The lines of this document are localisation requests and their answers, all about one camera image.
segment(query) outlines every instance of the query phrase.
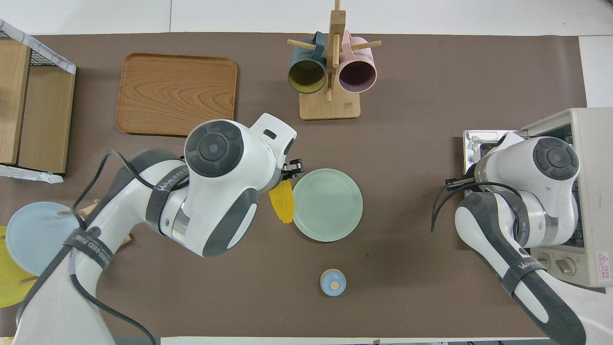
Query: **mug handle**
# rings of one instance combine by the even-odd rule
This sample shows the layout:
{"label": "mug handle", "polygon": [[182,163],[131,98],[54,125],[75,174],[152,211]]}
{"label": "mug handle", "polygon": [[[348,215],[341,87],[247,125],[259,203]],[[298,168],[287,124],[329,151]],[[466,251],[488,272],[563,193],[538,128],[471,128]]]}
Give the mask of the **mug handle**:
{"label": "mug handle", "polygon": [[315,45],[315,50],[313,50],[311,58],[313,60],[320,60],[324,54],[324,34],[317,31],[315,37],[313,37],[313,44]]}
{"label": "mug handle", "polygon": [[349,30],[343,32],[343,43],[341,44],[341,48],[343,49],[343,54],[346,54],[347,58],[353,59],[356,57],[353,54],[353,50],[351,50],[351,36],[349,35]]}

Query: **table surface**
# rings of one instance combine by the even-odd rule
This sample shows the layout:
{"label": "table surface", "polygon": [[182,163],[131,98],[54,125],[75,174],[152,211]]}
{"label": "table surface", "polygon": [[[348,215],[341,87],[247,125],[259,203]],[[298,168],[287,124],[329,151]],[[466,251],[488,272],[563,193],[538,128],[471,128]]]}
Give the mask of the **table surface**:
{"label": "table surface", "polygon": [[[306,171],[338,169],[364,198],[346,238],[318,244],[276,217],[262,195],[234,250],[200,258],[144,225],[101,276],[98,297],[155,336],[463,338],[543,336],[456,235],[456,197],[430,234],[430,208],[444,180],[462,173],[462,131],[515,129],[570,107],[585,107],[576,37],[364,35],[377,84],[352,120],[306,122],[287,84],[288,38],[262,33],[165,33],[38,37],[78,67],[65,182],[0,177],[0,223],[36,201],[72,204],[110,149],[126,156],[183,138],[134,136],[115,125],[121,65],[134,52],[228,57],[238,65],[235,119],[263,112],[294,127],[288,159]],[[119,168],[108,167],[83,203],[100,198]],[[328,268],[348,287],[319,289]],[[10,335],[16,307],[1,310]],[[107,317],[115,336],[141,336]]]}

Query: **wooden mug tree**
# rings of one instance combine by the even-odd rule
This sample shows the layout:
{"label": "wooden mug tree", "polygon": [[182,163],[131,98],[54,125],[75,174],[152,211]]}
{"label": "wooden mug tree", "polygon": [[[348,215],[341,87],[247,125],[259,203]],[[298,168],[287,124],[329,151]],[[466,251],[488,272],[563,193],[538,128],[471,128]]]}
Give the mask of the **wooden mug tree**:
{"label": "wooden mug tree", "polygon": [[[328,120],[356,118],[360,115],[360,94],[348,92],[338,83],[338,57],[345,31],[345,11],[340,10],[340,0],[335,0],[330,14],[328,42],[324,52],[326,61],[326,85],[316,93],[299,94],[300,118],[302,120]],[[315,45],[288,39],[287,44],[315,49]],[[381,41],[352,45],[351,50],[379,47]]]}

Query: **red and white sticker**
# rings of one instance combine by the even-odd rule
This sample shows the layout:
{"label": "red and white sticker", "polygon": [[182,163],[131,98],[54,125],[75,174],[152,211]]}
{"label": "red and white sticker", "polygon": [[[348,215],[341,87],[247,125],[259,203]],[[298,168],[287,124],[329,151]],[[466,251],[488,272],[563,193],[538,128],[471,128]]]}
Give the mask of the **red and white sticker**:
{"label": "red and white sticker", "polygon": [[596,263],[598,264],[598,277],[601,281],[611,280],[611,261],[609,252],[597,252]]}

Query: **white robotic arm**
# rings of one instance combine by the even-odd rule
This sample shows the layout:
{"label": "white robotic arm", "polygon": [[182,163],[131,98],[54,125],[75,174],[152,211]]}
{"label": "white robotic arm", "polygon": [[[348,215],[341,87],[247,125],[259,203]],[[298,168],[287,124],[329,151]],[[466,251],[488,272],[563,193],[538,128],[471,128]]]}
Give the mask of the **white robotic arm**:
{"label": "white robotic arm", "polygon": [[508,133],[474,167],[482,185],[455,213],[455,227],[505,290],[561,345],[613,342],[613,298],[559,281],[524,247],[561,244],[576,225],[571,187],[579,170],[573,148],[555,138]]}
{"label": "white robotic arm", "polygon": [[83,229],[26,296],[13,344],[114,344],[90,301],[96,302],[98,278],[132,228],[146,222],[202,257],[229,250],[251,224],[258,193],[299,173],[284,167],[295,138],[290,126],[269,114],[251,128],[214,120],[189,134],[185,161],[162,149],[132,158],[133,171],[120,169]]}

